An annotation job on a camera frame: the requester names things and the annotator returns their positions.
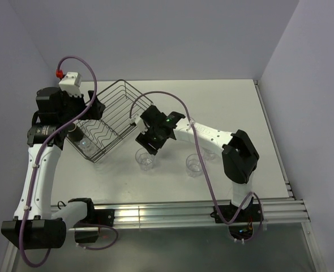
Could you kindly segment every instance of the wall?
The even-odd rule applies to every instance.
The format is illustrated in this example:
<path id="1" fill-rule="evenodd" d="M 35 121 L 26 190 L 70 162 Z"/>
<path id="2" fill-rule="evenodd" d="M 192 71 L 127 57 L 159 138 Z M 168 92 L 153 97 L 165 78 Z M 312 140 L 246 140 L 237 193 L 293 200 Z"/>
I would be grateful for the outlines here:
<path id="1" fill-rule="evenodd" d="M 298 3 L 9 1 L 51 69 L 75 54 L 99 80 L 259 79 Z"/>
<path id="2" fill-rule="evenodd" d="M 0 267 L 7 240 L 1 222 L 12 220 L 27 169 L 27 131 L 36 91 L 52 75 L 7 1 L 0 0 Z"/>
<path id="3" fill-rule="evenodd" d="M 334 271 L 334 1 L 300 1 L 260 87 L 289 180 Z"/>

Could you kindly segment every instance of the cable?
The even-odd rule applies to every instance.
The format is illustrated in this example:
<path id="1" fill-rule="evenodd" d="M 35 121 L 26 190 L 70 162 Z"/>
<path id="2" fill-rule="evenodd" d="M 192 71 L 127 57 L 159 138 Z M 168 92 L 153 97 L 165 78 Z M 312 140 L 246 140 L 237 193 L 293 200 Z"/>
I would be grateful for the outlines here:
<path id="1" fill-rule="evenodd" d="M 103 250 L 103 249 L 106 249 L 106 248 L 110 248 L 118 240 L 119 233 L 113 227 L 109 227 L 109 226 L 105 226 L 105 225 L 99 225 L 99 224 L 87 224 L 87 223 L 79 223 L 79 224 L 82 225 L 82 226 L 85 226 L 85 227 L 108 228 L 108 229 L 114 231 L 114 233 L 115 233 L 115 238 L 114 238 L 114 240 L 109 245 L 102 246 L 101 248 L 91 248 L 90 246 L 88 247 L 88 246 L 85 246 L 85 245 L 78 244 L 78 246 L 80 246 L 81 248 L 88 249 L 88 250 Z"/>
<path id="2" fill-rule="evenodd" d="M 65 204 L 63 201 L 60 200 L 60 201 L 58 201 L 58 209 L 59 209 L 59 210 L 61 210 L 60 205 L 59 205 L 60 203 L 63 204 L 64 207 L 66 207 L 66 204 Z"/>
<path id="3" fill-rule="evenodd" d="M 83 116 L 84 114 L 86 114 L 86 112 L 90 109 L 90 107 L 92 106 L 92 104 L 95 101 L 95 98 L 97 96 L 97 79 L 95 76 L 95 73 L 93 71 L 93 69 L 90 67 L 89 64 L 86 63 L 85 60 L 83 60 L 82 58 L 79 58 L 77 56 L 66 56 L 63 57 L 57 66 L 57 71 L 60 71 L 60 67 L 61 64 L 66 60 L 66 59 L 75 59 L 80 61 L 81 63 L 83 63 L 88 70 L 90 71 L 90 73 L 92 74 L 93 77 L 93 81 L 94 81 L 94 93 L 93 96 L 89 102 L 89 104 L 87 105 L 87 107 L 85 108 L 85 110 L 83 110 L 80 114 L 78 114 L 76 117 L 74 117 L 72 120 L 70 120 L 69 122 L 65 123 L 64 125 L 62 125 L 61 127 L 59 127 L 56 131 L 54 131 L 53 133 L 51 133 L 50 136 L 47 137 L 47 139 L 42 143 L 36 158 L 35 158 L 35 165 L 38 165 L 40 163 L 40 159 L 41 159 L 41 155 L 42 152 L 44 151 L 46 145 L 48 144 L 48 142 L 50 142 L 51 139 L 53 139 L 55 137 L 55 135 L 57 135 L 60 131 L 62 131 L 63 129 L 67 128 L 70 124 L 72 124 L 74 121 L 78 120 L 79 118 L 81 118 L 81 116 Z M 30 209 L 30 204 L 31 204 L 31 199 L 32 199 L 32 192 L 33 192 L 33 188 L 35 185 L 35 181 L 36 181 L 36 175 L 37 175 L 37 168 L 35 167 L 32 170 L 32 174 L 31 174 L 31 179 L 30 179 L 30 185 L 29 185 L 29 190 L 27 193 L 27 199 L 26 199 L 26 203 L 25 203 L 25 212 L 24 212 L 24 216 L 22 218 L 22 222 L 21 222 L 21 227 L 20 227 L 20 235 L 19 235 L 19 248 L 20 248 L 20 254 L 22 259 L 24 260 L 24 262 L 30 266 L 30 267 L 40 267 L 41 265 L 43 265 L 45 263 L 45 261 L 48 259 L 49 254 L 50 254 L 50 249 L 48 249 L 44 259 L 40 262 L 40 263 L 32 263 L 31 261 L 29 261 L 29 259 L 26 256 L 25 253 L 25 249 L 24 249 L 24 231 L 25 231 L 25 225 L 26 225 L 26 220 L 28 219 L 28 215 L 29 215 L 29 209 Z"/>
<path id="4" fill-rule="evenodd" d="M 189 110 L 187 109 L 187 106 L 186 104 L 180 99 L 178 98 L 176 95 L 173 95 L 172 93 L 170 94 L 169 92 L 164 92 L 164 91 L 151 91 L 151 92 L 146 92 L 146 93 L 143 93 L 141 94 L 140 96 L 138 96 L 132 103 L 131 105 L 131 109 L 129 111 L 129 117 L 132 118 L 132 110 L 133 110 L 133 107 L 135 105 L 135 103 L 142 97 L 144 96 L 147 96 L 147 95 L 150 95 L 150 94 L 164 94 L 164 95 L 169 95 L 175 99 L 177 99 L 183 106 L 183 108 L 185 109 L 185 112 L 186 112 L 186 116 L 187 116 L 187 119 L 188 121 L 190 122 L 191 121 L 191 116 L 190 116 L 190 113 L 189 113 Z M 258 203 L 259 203 L 259 208 L 260 208 L 260 224 L 259 224 L 259 228 L 258 228 L 258 231 L 256 233 L 258 233 L 261 229 L 261 226 L 262 226 L 262 223 L 263 223 L 263 208 L 262 208 L 262 203 L 260 201 L 260 198 L 254 193 L 254 192 L 249 192 L 249 194 L 246 195 L 246 197 L 243 199 L 242 203 L 240 204 L 239 208 L 237 209 L 237 211 L 235 212 L 234 216 L 231 218 L 230 221 L 227 221 L 223 215 L 222 215 L 222 212 L 219 208 L 219 205 L 217 203 L 217 200 L 216 200 L 216 197 L 215 197 L 215 194 L 213 192 L 213 189 L 212 189 L 212 184 L 210 182 L 210 179 L 209 179 L 209 176 L 208 176 L 208 173 L 207 173 L 207 170 L 206 170 L 206 166 L 204 164 L 204 161 L 203 161 L 203 158 L 202 158 L 202 154 L 201 154 L 201 151 L 200 151 L 200 146 L 199 146 L 199 140 L 198 140 L 198 137 L 197 137 L 197 131 L 195 129 L 195 125 L 194 123 L 192 122 L 191 123 L 191 128 L 194 132 L 194 139 L 195 139 L 195 145 L 196 145 L 196 151 L 197 151 L 197 155 L 199 157 L 199 160 L 200 160 L 200 164 L 202 166 L 202 170 L 203 170 L 203 173 L 205 175 L 205 178 L 206 178 L 206 183 L 207 183 L 207 186 L 208 186 L 208 190 L 210 192 L 210 195 L 211 195 L 211 198 L 212 198 L 212 202 L 215 206 L 215 209 L 217 211 L 217 214 L 219 215 L 220 219 L 222 222 L 224 222 L 226 225 L 231 225 L 232 223 L 234 223 L 236 217 L 238 216 L 238 214 L 240 213 L 241 209 L 242 209 L 242 206 L 245 204 L 245 202 L 247 201 L 247 199 L 251 196 L 251 195 L 254 195 L 256 197 L 256 199 L 258 200 Z"/>

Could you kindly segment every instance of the wire rack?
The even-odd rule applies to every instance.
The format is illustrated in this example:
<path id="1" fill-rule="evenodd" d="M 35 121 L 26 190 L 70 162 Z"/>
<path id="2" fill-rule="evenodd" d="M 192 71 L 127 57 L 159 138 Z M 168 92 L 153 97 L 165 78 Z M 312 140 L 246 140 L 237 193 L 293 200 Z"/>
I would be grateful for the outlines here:
<path id="1" fill-rule="evenodd" d="M 129 111 L 133 101 L 142 93 L 125 80 L 118 80 L 101 91 L 97 97 L 106 107 L 101 120 L 77 121 L 84 137 L 95 146 L 90 154 L 85 154 L 77 143 L 70 138 L 68 141 L 84 158 L 95 163 L 108 153 L 119 142 L 126 138 L 134 129 L 129 123 Z M 153 102 L 140 98 L 133 107 L 132 115 L 145 111 Z"/>

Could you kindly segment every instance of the dish rack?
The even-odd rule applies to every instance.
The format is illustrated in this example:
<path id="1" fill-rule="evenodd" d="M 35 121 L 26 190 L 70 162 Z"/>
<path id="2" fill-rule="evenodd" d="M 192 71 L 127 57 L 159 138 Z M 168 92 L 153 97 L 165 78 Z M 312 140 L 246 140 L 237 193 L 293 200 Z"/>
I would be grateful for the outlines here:
<path id="1" fill-rule="evenodd" d="M 68 141 L 79 153 L 95 163 L 108 153 L 119 142 L 126 138 L 135 126 L 129 123 L 129 111 L 134 100 L 142 93 L 125 80 L 118 80 L 101 91 L 97 97 L 105 105 L 101 120 L 77 121 L 75 124 L 83 131 L 84 137 L 88 138 L 95 147 L 93 152 L 85 154 L 77 143 L 69 137 Z M 141 114 L 153 102 L 147 97 L 141 97 L 133 107 L 132 116 Z"/>

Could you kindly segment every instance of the red connector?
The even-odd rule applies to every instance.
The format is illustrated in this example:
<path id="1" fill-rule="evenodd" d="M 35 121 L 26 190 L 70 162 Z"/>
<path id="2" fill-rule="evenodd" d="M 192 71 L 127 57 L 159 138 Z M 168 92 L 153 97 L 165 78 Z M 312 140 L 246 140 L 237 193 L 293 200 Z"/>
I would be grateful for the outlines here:
<path id="1" fill-rule="evenodd" d="M 62 79 L 64 77 L 63 70 L 56 70 L 56 77 Z"/>

